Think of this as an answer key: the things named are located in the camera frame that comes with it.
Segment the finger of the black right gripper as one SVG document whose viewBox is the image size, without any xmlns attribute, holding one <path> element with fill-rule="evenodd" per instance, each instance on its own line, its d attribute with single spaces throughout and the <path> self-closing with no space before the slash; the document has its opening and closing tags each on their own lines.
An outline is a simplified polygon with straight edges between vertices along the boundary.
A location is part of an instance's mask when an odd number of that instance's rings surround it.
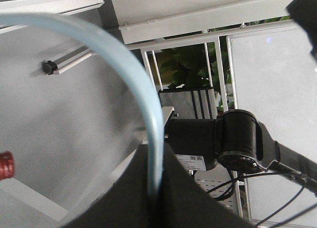
<svg viewBox="0 0 317 228">
<path fill-rule="evenodd" d="M 292 0 L 286 7 L 290 17 L 307 33 L 311 55 L 317 59 L 317 0 Z"/>
</svg>

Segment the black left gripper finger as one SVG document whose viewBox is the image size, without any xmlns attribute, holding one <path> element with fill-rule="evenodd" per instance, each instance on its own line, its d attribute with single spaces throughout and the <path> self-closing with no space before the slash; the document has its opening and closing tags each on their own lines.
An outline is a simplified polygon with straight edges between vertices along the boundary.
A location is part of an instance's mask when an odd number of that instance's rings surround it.
<svg viewBox="0 0 317 228">
<path fill-rule="evenodd" d="M 147 198 L 148 147 L 140 145 L 111 189 L 67 228 L 250 228 L 211 198 L 183 169 L 168 144 L 155 209 Z"/>
</svg>

